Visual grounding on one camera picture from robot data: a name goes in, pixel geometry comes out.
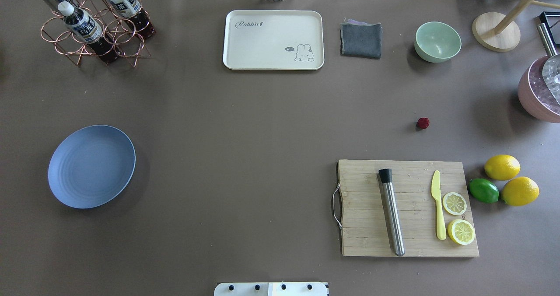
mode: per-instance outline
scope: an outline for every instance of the brown table surface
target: brown table surface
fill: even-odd
[[[480,46],[474,18],[517,0],[142,0],[157,35],[150,59],[81,67],[39,29],[41,0],[0,0],[0,294],[212,295],[217,282],[322,281],[333,296],[556,295],[560,290],[560,126],[530,116],[517,85],[545,55],[542,7],[516,19],[508,53]],[[317,71],[232,71],[222,64],[234,9],[322,15]],[[340,55],[340,22],[383,25],[382,59]],[[442,21],[462,37],[450,61],[414,52]],[[416,131],[419,117],[430,128]],[[123,130],[134,176],[90,210],[50,192],[52,153],[92,124]],[[483,176],[495,154],[520,160],[534,203],[472,198],[480,257],[343,257],[331,214],[339,159],[463,162]]]

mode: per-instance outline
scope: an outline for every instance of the red berry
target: red berry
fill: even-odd
[[[419,118],[418,122],[416,122],[416,126],[421,130],[424,130],[430,126],[430,119],[428,118]]]

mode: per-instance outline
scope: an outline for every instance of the cutting board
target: cutting board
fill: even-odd
[[[396,257],[390,246],[378,171],[391,168],[396,205],[406,253],[403,257],[477,257],[476,239],[467,246],[436,237],[436,204],[430,193],[435,170],[441,173],[441,195],[461,194],[467,209],[462,216],[444,210],[445,225],[457,218],[470,222],[469,195],[461,162],[339,160],[342,199],[342,255]]]

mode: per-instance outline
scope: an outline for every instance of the round wooden base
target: round wooden base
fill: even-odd
[[[478,43],[496,52],[508,52],[518,46],[522,35],[517,23],[512,21],[502,32],[494,33],[496,25],[505,17],[504,14],[494,12],[476,17],[472,23],[472,34]]]

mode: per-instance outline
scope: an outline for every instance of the dish towel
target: dish towel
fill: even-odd
[[[348,19],[340,24],[342,55],[380,59],[382,33],[383,28],[380,23],[370,24]]]

